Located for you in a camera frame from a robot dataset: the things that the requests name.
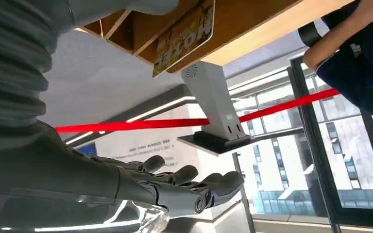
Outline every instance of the metal pole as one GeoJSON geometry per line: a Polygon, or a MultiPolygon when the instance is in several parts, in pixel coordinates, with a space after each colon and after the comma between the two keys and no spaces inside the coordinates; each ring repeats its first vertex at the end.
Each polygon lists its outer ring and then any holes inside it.
{"type": "MultiPolygon", "coordinates": [[[[239,160],[238,160],[238,153],[232,153],[232,158],[234,160],[235,171],[242,174],[241,166],[239,165],[239,160]]],[[[250,233],[256,233],[254,221],[252,220],[252,215],[250,211],[250,205],[248,203],[248,198],[247,198],[247,194],[245,193],[244,186],[242,186],[241,188],[241,202],[244,205],[245,216],[247,217],[247,222],[248,222],[248,227],[250,229],[250,233]]]]}
{"type": "MultiPolygon", "coordinates": [[[[304,72],[301,68],[302,58],[291,60],[291,67],[287,71],[291,81],[295,98],[308,95],[308,87],[305,82],[304,72]]],[[[318,177],[318,184],[321,189],[322,197],[328,214],[328,220],[333,233],[341,233],[341,228],[336,220],[336,200],[339,200],[334,177],[332,176],[331,167],[325,146],[322,140],[321,131],[315,116],[312,104],[299,107],[302,122],[304,125],[305,135],[311,150],[312,161],[318,177]]]]}

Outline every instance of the gray mechanical hand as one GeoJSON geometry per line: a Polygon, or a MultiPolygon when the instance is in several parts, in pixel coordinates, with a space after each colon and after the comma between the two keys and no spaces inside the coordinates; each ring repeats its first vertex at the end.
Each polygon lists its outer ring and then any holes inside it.
{"type": "MultiPolygon", "coordinates": [[[[171,217],[199,214],[204,209],[226,203],[244,183],[242,176],[236,171],[228,172],[224,176],[213,173],[201,182],[192,182],[198,171],[190,165],[174,173],[146,172],[145,167],[148,167],[149,171],[156,171],[164,165],[161,156],[153,156],[145,162],[130,163],[102,157],[96,159],[116,164],[121,174],[145,188],[146,196],[147,192],[153,195],[156,202],[152,204],[166,207],[171,217]]],[[[126,188],[125,182],[121,185],[120,189],[126,188]]]]}

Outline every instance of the glass facade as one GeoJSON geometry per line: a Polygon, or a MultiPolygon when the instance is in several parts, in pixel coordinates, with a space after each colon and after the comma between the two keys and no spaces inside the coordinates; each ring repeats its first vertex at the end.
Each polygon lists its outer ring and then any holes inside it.
{"type": "MultiPolygon", "coordinates": [[[[289,78],[263,89],[235,94],[239,116],[294,99],[289,78]]],[[[314,73],[305,72],[310,94],[330,89],[314,73]]],[[[341,206],[373,209],[373,149],[360,110],[342,95],[312,103],[341,206]]],[[[242,124],[245,132],[264,140],[240,148],[245,190],[252,214],[326,216],[310,148],[298,108],[242,124]],[[290,135],[280,136],[282,132],[290,135]]]]}

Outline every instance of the ceiling light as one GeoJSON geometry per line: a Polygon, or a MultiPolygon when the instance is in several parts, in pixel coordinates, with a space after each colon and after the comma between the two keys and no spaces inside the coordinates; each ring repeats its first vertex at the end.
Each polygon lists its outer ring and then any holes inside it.
{"type": "Polygon", "coordinates": [[[89,131],[89,132],[87,132],[87,133],[84,133],[84,134],[82,134],[81,136],[78,136],[78,137],[76,137],[76,138],[74,138],[74,139],[72,139],[72,140],[66,142],[66,144],[69,145],[69,144],[71,144],[71,143],[73,143],[73,142],[76,142],[76,141],[78,141],[78,140],[81,140],[82,138],[84,138],[84,137],[86,137],[86,136],[89,136],[89,135],[91,135],[91,134],[93,134],[93,133],[94,133],[94,132],[92,132],[92,131],[89,131]]]}
{"type": "Polygon", "coordinates": [[[154,114],[154,113],[156,113],[156,112],[158,112],[158,111],[161,111],[161,110],[163,110],[163,109],[166,109],[166,108],[169,108],[169,107],[171,107],[171,106],[173,106],[173,105],[176,105],[177,103],[181,103],[181,102],[183,102],[183,101],[185,101],[185,100],[195,100],[195,97],[192,97],[192,96],[185,96],[185,97],[179,98],[179,99],[174,100],[174,101],[172,101],[172,102],[169,102],[169,103],[166,103],[166,104],[164,104],[164,105],[161,105],[161,106],[159,106],[159,107],[157,107],[157,108],[154,108],[154,109],[152,109],[152,110],[149,110],[149,111],[147,111],[147,112],[144,112],[144,113],[142,113],[142,114],[140,114],[140,115],[137,115],[136,117],[133,117],[133,118],[127,120],[126,122],[129,123],[129,122],[133,122],[133,121],[139,120],[139,119],[141,119],[141,118],[144,118],[144,117],[147,117],[147,116],[149,116],[149,115],[151,115],[151,114],[154,114]]]}

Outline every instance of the wooden board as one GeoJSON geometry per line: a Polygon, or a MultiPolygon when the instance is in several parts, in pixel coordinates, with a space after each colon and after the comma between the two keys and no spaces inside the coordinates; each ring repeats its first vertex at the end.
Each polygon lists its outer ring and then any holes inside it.
{"type": "Polygon", "coordinates": [[[102,35],[106,39],[110,38],[117,28],[129,16],[131,10],[120,10],[101,19],[102,35]]]}
{"type": "Polygon", "coordinates": [[[281,14],[273,15],[258,27],[226,43],[202,60],[223,66],[350,2],[352,0],[303,0],[281,14]]]}
{"type": "MultiPolygon", "coordinates": [[[[140,59],[156,62],[157,39],[173,22],[200,0],[180,0],[165,16],[118,11],[82,30],[103,36],[140,59]]],[[[188,55],[168,72],[176,72],[198,60],[223,66],[352,0],[217,0],[211,41],[188,55]]]]}

